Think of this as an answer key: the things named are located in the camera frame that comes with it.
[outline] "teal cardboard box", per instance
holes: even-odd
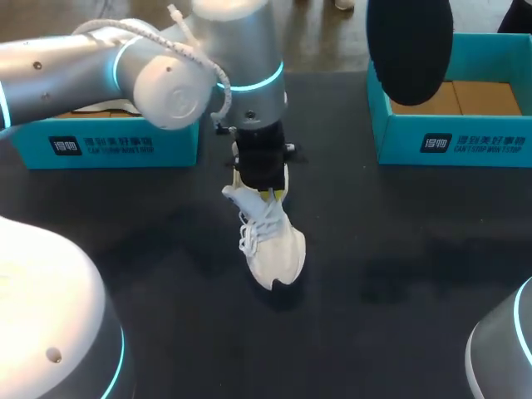
[[[198,134],[198,123],[163,131],[141,117],[78,114],[30,123],[11,141],[28,169],[165,168],[195,165]]]
[[[398,115],[370,63],[367,94],[379,163],[532,167],[530,35],[455,33],[446,81],[508,83],[522,115]]]

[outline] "white sneaker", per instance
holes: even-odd
[[[305,236],[290,223],[282,200],[270,195],[265,202],[258,191],[233,185],[225,186],[222,194],[240,208],[239,249],[257,282],[270,291],[275,280],[293,283],[305,262]]]
[[[335,0],[334,4],[342,11],[351,11],[355,8],[355,0]]]

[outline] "black tabletop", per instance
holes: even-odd
[[[467,338],[531,274],[532,170],[383,167],[365,74],[289,74],[286,206],[303,280],[265,295],[221,195],[230,138],[188,170],[27,171],[0,145],[0,214],[95,261],[139,399],[471,399]]]

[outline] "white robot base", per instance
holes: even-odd
[[[131,399],[126,336],[74,243],[0,217],[0,399]]]
[[[475,399],[531,398],[531,279],[481,320],[469,337],[465,374]]]

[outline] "shoelace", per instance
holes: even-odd
[[[161,45],[162,47],[169,49],[177,55],[189,58],[190,60],[200,64],[202,67],[209,68],[219,78],[220,83],[224,87],[224,104],[222,105],[222,108],[218,112],[213,112],[210,114],[214,124],[218,125],[229,112],[229,108],[231,107],[231,103],[233,100],[233,96],[231,93],[231,83],[229,81],[229,78],[218,64],[212,62],[201,51],[198,45],[198,41],[195,39],[194,35],[187,27],[181,12],[177,10],[174,5],[169,5],[168,11],[170,12],[171,18],[183,31],[185,37],[192,44],[192,46],[178,42],[171,42],[170,40],[167,40],[158,33],[150,32],[146,29],[133,26],[127,22],[115,21],[112,19],[95,19],[89,22],[85,22],[81,24],[72,34],[76,35],[80,33],[89,33],[102,27],[114,27],[151,40]]]
[[[272,199],[268,208],[257,219],[248,219],[245,214],[239,213],[239,218],[242,222],[239,249],[246,256],[255,255],[259,243],[272,238],[279,231],[283,220],[283,212],[278,211],[279,206],[282,206],[281,202]]]

